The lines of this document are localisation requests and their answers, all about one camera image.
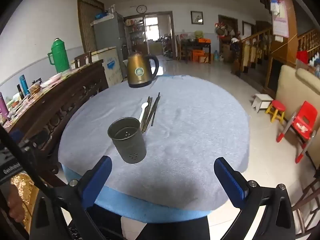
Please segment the green thermos jug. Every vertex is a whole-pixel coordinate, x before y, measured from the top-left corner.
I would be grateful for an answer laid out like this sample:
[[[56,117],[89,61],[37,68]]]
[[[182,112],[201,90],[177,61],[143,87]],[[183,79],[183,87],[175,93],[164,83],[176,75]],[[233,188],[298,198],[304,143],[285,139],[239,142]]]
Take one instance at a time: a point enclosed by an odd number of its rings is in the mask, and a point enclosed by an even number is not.
[[[65,43],[56,38],[48,53],[49,63],[55,67],[57,73],[62,73],[70,69]]]

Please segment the grey refrigerator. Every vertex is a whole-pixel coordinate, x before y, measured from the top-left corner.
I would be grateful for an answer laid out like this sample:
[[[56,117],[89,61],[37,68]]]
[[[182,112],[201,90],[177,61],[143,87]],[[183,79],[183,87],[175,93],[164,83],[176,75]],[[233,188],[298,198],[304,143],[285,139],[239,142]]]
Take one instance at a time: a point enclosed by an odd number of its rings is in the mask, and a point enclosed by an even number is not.
[[[124,18],[119,13],[108,14],[91,23],[95,35],[97,49],[115,47],[118,54],[120,68],[123,77],[127,77],[126,65],[129,51],[127,47]]]

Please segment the dark wooden side table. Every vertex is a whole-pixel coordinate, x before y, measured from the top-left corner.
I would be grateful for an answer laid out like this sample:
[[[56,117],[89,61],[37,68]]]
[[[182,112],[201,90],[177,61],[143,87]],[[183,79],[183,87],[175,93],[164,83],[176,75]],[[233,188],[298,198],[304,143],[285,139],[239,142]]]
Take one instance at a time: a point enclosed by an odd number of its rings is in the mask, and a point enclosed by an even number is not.
[[[211,64],[212,49],[211,40],[207,38],[198,38],[195,40],[181,41],[181,59],[186,63],[189,61]]]

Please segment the red yellow round stool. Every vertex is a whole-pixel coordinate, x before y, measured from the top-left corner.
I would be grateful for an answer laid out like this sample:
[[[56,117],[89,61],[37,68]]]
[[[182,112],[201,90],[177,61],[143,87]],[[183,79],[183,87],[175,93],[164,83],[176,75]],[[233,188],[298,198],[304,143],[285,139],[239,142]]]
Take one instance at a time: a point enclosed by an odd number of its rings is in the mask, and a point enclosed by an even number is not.
[[[271,116],[270,122],[273,123],[278,120],[281,124],[284,122],[286,107],[278,100],[273,100],[265,111],[266,114]]]

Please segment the wooden stair railing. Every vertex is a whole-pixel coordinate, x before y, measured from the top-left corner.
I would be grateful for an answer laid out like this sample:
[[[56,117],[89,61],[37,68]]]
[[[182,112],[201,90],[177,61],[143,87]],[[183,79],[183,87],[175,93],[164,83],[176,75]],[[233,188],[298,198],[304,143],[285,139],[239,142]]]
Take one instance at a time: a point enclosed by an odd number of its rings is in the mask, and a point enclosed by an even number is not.
[[[259,61],[268,57],[271,49],[272,27],[268,27],[239,41],[239,52],[235,63],[239,73],[248,73]]]

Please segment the round wall clock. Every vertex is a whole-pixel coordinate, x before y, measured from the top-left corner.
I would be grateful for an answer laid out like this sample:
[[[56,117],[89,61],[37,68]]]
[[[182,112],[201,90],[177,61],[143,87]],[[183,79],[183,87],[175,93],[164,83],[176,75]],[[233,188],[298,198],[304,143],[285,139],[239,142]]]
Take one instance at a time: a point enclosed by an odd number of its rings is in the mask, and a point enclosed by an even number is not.
[[[138,5],[137,8],[136,8],[136,11],[139,14],[144,14],[144,13],[147,12],[147,6],[146,5]]]

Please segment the dark wooden sideboard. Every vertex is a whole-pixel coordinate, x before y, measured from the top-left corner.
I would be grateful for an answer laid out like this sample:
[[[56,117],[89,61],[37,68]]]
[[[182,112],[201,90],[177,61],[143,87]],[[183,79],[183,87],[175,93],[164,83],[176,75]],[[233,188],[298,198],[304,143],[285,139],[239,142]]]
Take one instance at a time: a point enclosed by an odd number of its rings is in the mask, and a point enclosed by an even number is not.
[[[86,101],[107,88],[103,61],[95,61],[42,89],[4,125],[9,133],[20,131],[23,139],[35,139],[36,170],[49,185],[63,185],[57,177],[57,148],[67,123]]]

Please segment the framed wall picture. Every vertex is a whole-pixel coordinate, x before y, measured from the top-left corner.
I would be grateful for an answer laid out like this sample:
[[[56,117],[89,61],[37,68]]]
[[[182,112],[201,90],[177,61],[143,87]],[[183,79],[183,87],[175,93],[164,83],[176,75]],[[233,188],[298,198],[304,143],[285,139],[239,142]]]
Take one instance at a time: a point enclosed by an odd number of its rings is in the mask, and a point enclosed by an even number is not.
[[[201,11],[191,11],[191,23],[203,25],[203,12]]]

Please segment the red plastic child chair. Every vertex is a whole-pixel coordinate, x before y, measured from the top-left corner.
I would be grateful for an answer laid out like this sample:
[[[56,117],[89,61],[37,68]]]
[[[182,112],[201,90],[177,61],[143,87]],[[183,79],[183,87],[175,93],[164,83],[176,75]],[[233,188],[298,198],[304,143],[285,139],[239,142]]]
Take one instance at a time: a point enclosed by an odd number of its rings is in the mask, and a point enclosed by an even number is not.
[[[304,101],[300,110],[293,113],[287,122],[283,131],[277,136],[276,142],[280,142],[289,128],[293,128],[303,139],[302,152],[295,158],[295,162],[299,163],[307,152],[316,136],[316,130],[313,129],[317,118],[317,109],[307,101]]]

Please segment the dark metal utensil holder cup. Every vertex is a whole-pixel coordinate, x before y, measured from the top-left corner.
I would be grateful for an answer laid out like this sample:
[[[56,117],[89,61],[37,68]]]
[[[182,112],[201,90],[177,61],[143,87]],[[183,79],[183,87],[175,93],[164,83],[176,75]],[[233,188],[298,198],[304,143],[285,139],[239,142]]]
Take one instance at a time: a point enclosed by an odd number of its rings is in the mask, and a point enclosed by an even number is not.
[[[146,157],[146,145],[138,119],[120,118],[109,126],[107,133],[126,163],[136,164]]]

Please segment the beige sofa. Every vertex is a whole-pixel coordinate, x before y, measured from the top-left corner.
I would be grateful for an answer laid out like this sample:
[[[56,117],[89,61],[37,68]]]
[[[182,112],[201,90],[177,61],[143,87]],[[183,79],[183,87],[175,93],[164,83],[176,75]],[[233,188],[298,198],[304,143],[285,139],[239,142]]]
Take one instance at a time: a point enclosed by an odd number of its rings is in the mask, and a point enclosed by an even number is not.
[[[279,74],[276,100],[286,107],[284,116],[286,124],[293,113],[300,110],[304,101],[311,103],[317,109],[317,118],[313,126],[313,129],[316,130],[316,136],[306,153],[310,154],[311,160],[315,164],[319,164],[319,78],[303,68],[295,69],[283,65]]]

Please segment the white ceramic spoon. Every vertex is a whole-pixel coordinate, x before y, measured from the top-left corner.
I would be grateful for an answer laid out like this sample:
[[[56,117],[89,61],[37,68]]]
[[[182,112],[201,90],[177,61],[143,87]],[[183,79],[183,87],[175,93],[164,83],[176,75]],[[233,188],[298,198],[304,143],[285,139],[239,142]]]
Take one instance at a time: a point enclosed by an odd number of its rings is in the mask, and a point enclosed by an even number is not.
[[[145,113],[145,109],[146,107],[148,107],[149,103],[148,102],[144,102],[142,105],[141,105],[141,114],[139,116],[139,122],[142,122],[143,120],[143,116],[144,116],[144,113]]]

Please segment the small white step stool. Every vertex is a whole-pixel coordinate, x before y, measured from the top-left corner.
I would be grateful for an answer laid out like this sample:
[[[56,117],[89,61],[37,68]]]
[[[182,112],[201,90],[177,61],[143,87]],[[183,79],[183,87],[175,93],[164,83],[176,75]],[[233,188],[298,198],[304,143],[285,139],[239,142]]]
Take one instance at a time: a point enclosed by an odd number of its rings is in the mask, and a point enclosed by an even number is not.
[[[255,94],[252,102],[252,108],[254,108],[258,113],[260,110],[268,109],[272,101],[273,98],[268,94]]]

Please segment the white chest freezer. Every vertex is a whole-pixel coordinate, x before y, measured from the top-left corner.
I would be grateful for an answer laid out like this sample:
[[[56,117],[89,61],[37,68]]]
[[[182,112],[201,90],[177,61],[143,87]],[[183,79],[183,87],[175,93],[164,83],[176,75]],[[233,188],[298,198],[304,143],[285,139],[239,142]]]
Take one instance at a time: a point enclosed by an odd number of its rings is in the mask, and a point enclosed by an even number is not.
[[[116,47],[107,47],[94,52],[76,56],[71,62],[72,72],[77,72],[80,79],[89,84],[99,83],[100,90],[105,90],[123,81],[120,61]]]

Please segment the blue thermos bottle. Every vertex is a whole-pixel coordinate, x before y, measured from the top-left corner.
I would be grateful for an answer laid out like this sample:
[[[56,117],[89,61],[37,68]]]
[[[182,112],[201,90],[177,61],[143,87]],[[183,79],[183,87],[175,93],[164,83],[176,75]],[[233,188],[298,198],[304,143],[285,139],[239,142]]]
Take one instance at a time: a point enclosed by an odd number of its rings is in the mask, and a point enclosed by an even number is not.
[[[29,92],[29,88],[28,88],[28,85],[27,85],[25,76],[24,76],[24,75],[21,75],[21,76],[19,77],[19,80],[20,80],[20,83],[21,83],[21,86],[22,86],[22,89],[23,89],[23,93],[24,93],[25,95],[29,95],[30,92]]]

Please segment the gold electric kettle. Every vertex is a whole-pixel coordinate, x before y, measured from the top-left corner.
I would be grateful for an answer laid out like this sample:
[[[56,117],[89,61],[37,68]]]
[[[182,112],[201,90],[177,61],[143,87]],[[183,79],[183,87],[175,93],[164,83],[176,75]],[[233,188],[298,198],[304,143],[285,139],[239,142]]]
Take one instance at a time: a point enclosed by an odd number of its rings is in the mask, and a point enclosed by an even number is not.
[[[152,73],[150,60],[155,63],[155,70]],[[127,81],[131,88],[145,87],[152,83],[159,69],[159,61],[155,55],[143,55],[135,52],[128,57]]]

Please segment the wall calendar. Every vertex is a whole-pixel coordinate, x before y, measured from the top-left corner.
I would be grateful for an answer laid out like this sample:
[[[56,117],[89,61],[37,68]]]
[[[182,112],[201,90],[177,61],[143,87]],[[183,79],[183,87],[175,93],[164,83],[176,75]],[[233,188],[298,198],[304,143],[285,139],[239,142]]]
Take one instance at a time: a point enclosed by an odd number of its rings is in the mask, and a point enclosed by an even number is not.
[[[273,34],[289,38],[289,22],[284,0],[270,0]]]

